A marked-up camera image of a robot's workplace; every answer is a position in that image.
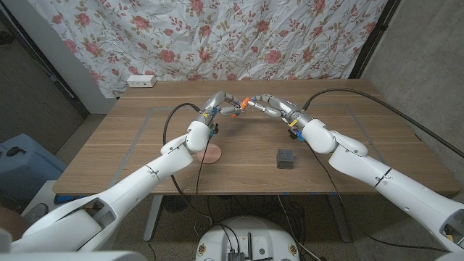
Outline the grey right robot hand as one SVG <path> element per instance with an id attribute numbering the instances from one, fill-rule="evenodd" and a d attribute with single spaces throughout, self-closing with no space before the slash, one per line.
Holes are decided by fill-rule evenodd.
<path id="1" fill-rule="evenodd" d="M 248 106 L 263 112 L 269 117 L 281 118 L 282 121 L 293 128 L 304 128 L 306 124 L 313 120 L 312 117 L 298 109 L 297 105 L 270 94 L 253 96 L 248 101 Z"/>

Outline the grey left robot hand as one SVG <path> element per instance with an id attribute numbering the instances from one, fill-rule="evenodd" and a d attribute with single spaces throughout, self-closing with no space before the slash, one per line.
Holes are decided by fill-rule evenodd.
<path id="1" fill-rule="evenodd" d="M 219 91 L 201 107 L 196 121 L 210 125 L 217 114 L 237 116 L 242 112 L 244 109 L 241 107 L 241 100 L 224 91 Z"/>

